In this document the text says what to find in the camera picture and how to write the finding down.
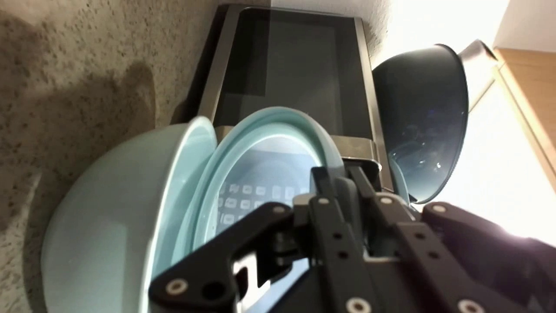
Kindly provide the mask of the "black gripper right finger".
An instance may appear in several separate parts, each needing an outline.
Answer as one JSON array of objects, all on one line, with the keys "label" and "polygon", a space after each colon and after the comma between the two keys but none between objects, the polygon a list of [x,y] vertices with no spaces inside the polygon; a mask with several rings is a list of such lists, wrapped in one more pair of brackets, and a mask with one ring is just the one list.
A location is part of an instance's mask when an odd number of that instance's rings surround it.
[{"label": "black gripper right finger", "polygon": [[347,176],[361,197],[366,254],[394,265],[422,313],[556,313],[554,247],[446,202],[415,213],[366,171],[351,166]]}]

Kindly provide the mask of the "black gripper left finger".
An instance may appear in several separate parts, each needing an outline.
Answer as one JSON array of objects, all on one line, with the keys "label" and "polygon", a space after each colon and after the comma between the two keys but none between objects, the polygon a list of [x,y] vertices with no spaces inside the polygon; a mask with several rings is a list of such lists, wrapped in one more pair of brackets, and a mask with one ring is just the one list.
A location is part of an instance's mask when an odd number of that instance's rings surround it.
[{"label": "black gripper left finger", "polygon": [[159,273],[147,291],[153,313],[241,313],[298,259],[309,268],[272,313],[370,313],[358,188],[325,167],[312,178],[312,197],[292,207],[267,202]]}]

